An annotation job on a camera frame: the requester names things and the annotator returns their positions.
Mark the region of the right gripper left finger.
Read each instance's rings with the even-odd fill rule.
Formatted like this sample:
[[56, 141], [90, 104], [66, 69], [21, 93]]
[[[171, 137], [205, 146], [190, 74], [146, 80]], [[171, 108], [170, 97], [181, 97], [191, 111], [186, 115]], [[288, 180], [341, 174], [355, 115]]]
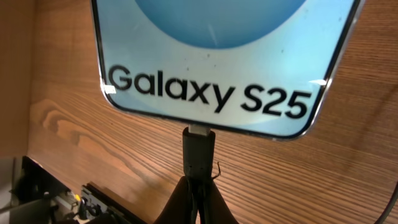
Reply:
[[154, 224], [193, 224], [197, 218], [194, 190], [197, 181], [183, 176], [178, 181], [170, 198]]

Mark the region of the Galaxy S25 smartphone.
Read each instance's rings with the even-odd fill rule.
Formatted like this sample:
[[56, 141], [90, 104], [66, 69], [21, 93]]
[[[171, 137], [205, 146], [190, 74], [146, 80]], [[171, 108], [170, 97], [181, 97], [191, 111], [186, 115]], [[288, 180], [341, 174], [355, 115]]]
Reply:
[[363, 1], [92, 1], [101, 91], [125, 113], [271, 139], [316, 122]]

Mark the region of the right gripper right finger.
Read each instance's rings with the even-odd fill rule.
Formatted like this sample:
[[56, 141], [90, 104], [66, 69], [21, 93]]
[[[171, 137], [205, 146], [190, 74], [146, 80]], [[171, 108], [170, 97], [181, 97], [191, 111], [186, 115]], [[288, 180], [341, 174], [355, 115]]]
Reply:
[[200, 187], [197, 205], [201, 224], [238, 224], [213, 180]]

